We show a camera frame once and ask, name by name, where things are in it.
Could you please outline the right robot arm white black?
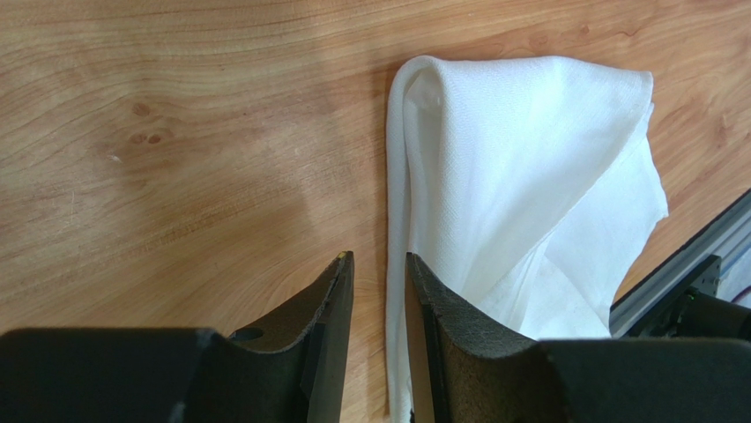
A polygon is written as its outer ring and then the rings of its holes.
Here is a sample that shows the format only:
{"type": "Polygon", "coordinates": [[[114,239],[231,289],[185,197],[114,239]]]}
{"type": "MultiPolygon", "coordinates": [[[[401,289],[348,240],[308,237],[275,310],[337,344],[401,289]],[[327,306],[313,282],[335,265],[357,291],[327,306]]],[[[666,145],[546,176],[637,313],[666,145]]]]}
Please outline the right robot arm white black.
{"type": "Polygon", "coordinates": [[[750,309],[704,293],[689,292],[676,323],[676,336],[750,341],[750,309]]]}

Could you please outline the white cloth napkin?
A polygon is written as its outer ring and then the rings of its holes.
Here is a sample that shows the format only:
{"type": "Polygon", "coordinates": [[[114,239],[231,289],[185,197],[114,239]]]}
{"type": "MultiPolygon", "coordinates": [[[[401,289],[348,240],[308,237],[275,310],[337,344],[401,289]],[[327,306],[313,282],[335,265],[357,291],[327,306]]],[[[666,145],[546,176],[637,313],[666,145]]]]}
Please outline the white cloth napkin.
{"type": "Polygon", "coordinates": [[[621,282],[668,214],[650,72],[563,56],[418,56],[386,119],[390,417],[413,408],[405,256],[528,338],[607,338],[621,282]]]}

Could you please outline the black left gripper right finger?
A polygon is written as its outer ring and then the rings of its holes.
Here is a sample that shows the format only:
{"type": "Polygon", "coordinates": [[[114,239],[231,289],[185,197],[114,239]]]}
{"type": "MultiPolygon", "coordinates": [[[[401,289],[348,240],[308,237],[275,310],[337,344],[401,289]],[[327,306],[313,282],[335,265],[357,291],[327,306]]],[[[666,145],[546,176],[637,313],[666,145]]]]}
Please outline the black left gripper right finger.
{"type": "Polygon", "coordinates": [[[414,421],[545,421],[538,342],[452,291],[415,253],[405,257],[405,307],[414,421]]]}

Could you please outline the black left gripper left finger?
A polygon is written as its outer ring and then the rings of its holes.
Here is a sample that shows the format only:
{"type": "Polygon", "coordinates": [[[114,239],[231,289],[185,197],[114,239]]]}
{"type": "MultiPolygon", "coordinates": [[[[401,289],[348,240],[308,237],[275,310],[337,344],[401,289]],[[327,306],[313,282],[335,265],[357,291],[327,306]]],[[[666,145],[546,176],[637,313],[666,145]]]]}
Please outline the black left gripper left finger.
{"type": "Polygon", "coordinates": [[[353,252],[222,343],[222,422],[338,422],[353,312],[353,252]]]}

